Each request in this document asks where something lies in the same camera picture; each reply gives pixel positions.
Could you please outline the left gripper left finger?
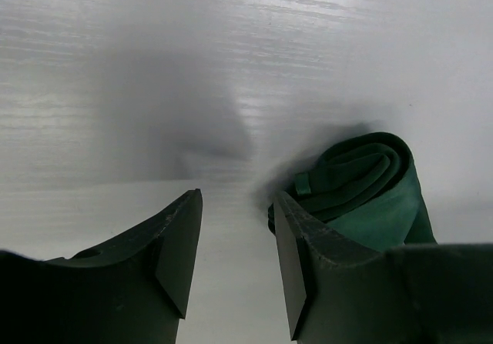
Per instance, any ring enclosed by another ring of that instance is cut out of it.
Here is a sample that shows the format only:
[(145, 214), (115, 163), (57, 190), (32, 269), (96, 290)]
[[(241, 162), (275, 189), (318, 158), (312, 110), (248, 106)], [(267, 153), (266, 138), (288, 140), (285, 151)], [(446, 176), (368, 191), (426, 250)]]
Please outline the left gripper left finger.
[(1, 253), (3, 343), (173, 343), (203, 214), (198, 189), (70, 259)]

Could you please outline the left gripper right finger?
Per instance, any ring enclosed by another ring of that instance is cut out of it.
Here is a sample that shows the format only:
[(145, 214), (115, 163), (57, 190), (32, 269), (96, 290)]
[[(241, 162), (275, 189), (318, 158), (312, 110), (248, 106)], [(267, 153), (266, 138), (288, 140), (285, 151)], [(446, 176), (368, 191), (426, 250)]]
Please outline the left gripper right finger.
[(490, 343), (492, 247), (376, 252), (274, 200), (290, 337), (298, 343)]

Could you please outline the dark green cloth napkin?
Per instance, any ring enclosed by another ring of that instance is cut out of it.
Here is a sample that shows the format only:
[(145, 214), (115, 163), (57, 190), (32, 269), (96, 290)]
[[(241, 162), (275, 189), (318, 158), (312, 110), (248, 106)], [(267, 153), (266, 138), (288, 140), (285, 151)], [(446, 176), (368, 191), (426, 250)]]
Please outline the dark green cloth napkin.
[(412, 151), (391, 133), (331, 146), (284, 191), (310, 216), (312, 242), (323, 249), (367, 254), (437, 243)]

